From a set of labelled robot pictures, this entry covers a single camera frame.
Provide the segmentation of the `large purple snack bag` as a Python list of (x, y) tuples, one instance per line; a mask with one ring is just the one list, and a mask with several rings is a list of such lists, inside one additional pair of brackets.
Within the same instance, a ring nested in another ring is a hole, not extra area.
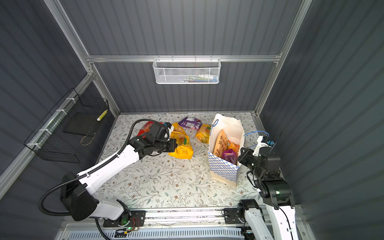
[(233, 165), (237, 165), (238, 154), (233, 149), (229, 149), (229, 150), (223, 151), (222, 159)]

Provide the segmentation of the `orange red snack bag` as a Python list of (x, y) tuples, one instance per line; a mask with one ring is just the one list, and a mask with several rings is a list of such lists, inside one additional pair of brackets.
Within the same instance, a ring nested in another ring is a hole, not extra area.
[(237, 145), (232, 141), (228, 140), (228, 150), (233, 150), (236, 154), (238, 154), (240, 150), (240, 145)]

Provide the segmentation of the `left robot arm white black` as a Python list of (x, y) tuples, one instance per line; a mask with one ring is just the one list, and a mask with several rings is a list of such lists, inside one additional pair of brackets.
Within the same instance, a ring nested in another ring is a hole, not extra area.
[(60, 200), (74, 221), (87, 218), (106, 218), (126, 226), (132, 220), (130, 209), (121, 201), (97, 199), (95, 192), (117, 173), (146, 156), (172, 153), (178, 144), (171, 138), (174, 127), (170, 123), (152, 123), (150, 130), (129, 139), (124, 146), (104, 161), (85, 171), (67, 174), (63, 181)]

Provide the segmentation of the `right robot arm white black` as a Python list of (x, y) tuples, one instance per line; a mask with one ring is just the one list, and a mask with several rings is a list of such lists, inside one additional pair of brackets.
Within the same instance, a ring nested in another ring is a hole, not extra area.
[(240, 200), (237, 208), (226, 208), (226, 224), (243, 224), (251, 228), (256, 240), (297, 240), (295, 200), (289, 184), (281, 177), (278, 153), (273, 146), (258, 143), (254, 150), (241, 148), (238, 162), (247, 167), (247, 179), (261, 197), (272, 228), (269, 229), (262, 208), (256, 200)]

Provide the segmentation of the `blue checkered paper bag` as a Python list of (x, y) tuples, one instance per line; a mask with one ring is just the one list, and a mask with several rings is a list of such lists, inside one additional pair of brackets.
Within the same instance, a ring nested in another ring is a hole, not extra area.
[(245, 131), (240, 120), (216, 114), (210, 130), (208, 160), (211, 177), (233, 188), (241, 164), (240, 149), (244, 146)]

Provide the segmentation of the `large orange chips bag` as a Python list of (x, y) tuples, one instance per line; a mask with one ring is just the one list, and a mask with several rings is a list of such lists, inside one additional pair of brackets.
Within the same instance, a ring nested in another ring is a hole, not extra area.
[(221, 158), (223, 151), (228, 149), (228, 137), (224, 130), (221, 130), (215, 143), (213, 154)]

